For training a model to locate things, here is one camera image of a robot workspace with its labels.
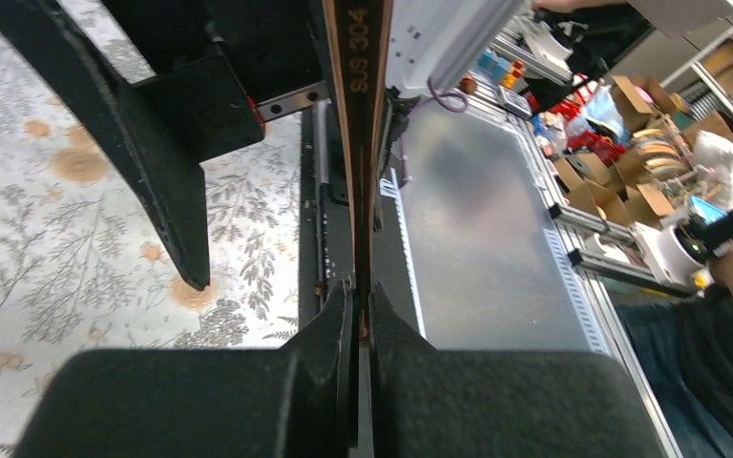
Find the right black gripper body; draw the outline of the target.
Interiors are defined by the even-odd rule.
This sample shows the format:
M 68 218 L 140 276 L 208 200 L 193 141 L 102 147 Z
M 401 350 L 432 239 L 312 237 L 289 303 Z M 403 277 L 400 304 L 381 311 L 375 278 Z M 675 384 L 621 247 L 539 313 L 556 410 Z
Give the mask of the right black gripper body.
M 133 88 L 199 162 L 328 96 L 318 1 L 107 1 L 155 75 Z

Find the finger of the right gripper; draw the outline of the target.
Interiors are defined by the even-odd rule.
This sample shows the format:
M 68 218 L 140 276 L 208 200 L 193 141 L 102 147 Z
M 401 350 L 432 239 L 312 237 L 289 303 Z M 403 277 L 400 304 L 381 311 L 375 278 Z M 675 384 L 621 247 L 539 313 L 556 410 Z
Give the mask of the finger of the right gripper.
M 210 283 L 203 169 L 56 1 L 0 1 L 0 33 L 56 92 L 142 204 L 181 278 Z

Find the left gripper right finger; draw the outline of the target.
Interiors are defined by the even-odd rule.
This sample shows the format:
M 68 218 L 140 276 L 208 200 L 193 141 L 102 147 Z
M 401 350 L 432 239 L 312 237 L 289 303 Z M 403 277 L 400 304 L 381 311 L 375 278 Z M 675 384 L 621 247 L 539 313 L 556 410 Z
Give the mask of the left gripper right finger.
M 420 456 L 423 429 L 432 416 L 426 364 L 436 350 L 396 313 L 379 282 L 370 293 L 367 314 L 374 455 Z

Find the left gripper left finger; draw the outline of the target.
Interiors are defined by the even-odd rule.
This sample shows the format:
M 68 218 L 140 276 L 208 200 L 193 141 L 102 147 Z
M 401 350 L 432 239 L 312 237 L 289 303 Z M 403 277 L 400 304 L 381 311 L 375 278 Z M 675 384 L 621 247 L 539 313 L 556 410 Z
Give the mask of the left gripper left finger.
M 282 457 L 347 457 L 357 445 L 357 323 L 350 281 L 284 346 L 290 365 Z

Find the copper spoon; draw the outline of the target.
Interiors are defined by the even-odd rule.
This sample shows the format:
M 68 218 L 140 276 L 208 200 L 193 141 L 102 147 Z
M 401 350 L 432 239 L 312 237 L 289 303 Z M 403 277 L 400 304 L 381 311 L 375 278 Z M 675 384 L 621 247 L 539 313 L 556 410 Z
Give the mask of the copper spoon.
M 361 344 L 370 340 L 374 208 L 392 5 L 390 0 L 323 2 L 346 165 Z

